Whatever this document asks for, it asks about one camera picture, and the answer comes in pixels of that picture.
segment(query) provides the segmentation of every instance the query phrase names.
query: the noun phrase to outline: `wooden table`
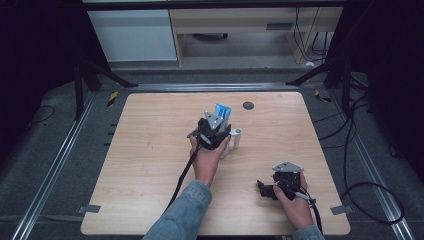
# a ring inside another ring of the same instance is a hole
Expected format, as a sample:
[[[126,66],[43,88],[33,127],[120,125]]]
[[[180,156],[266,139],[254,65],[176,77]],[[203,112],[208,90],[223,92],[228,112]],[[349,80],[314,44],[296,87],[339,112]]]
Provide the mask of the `wooden table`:
[[[243,108],[245,101],[254,109]],[[323,231],[350,231],[333,179],[301,94],[296,92],[141,93],[126,102],[81,231],[87,235],[144,235],[161,216],[189,159],[186,136],[215,103],[232,106],[240,147],[221,159],[213,201],[200,235],[290,235],[294,229],[278,201],[263,198],[256,180],[272,183],[272,167],[289,161],[305,169]],[[191,169],[182,189],[194,179]]]

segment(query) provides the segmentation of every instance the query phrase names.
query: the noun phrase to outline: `denim sleeve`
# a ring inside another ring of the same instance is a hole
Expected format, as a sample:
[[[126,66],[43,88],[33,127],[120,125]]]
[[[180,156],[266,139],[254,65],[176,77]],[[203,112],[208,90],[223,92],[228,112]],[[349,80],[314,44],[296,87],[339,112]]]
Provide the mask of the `denim sleeve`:
[[[324,236],[316,225],[298,229],[293,234],[293,240],[324,240]]]
[[[201,181],[192,181],[153,224],[143,240],[195,240],[211,201],[212,193],[209,187]]]

